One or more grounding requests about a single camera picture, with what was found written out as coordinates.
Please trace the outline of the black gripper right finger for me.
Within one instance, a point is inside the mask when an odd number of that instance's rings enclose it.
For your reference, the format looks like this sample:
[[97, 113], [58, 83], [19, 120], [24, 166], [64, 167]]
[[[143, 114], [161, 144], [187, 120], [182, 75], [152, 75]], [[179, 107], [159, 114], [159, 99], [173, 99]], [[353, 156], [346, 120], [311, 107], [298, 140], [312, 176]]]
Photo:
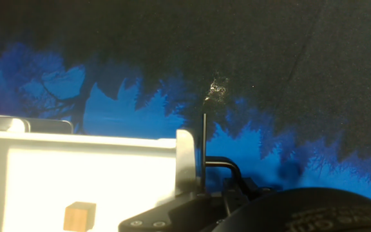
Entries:
[[280, 185], [257, 183], [250, 177], [243, 177], [242, 181], [238, 183], [232, 178], [223, 181], [222, 198], [227, 213], [233, 213], [253, 200], [282, 190]]

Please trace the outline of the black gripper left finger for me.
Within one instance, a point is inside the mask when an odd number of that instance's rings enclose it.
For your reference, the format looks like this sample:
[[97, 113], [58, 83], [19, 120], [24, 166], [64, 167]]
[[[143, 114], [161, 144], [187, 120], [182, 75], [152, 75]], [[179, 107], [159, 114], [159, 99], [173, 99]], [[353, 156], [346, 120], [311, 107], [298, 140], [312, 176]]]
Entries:
[[118, 232], [195, 232], [226, 217], [222, 197], [185, 193], [122, 221]]

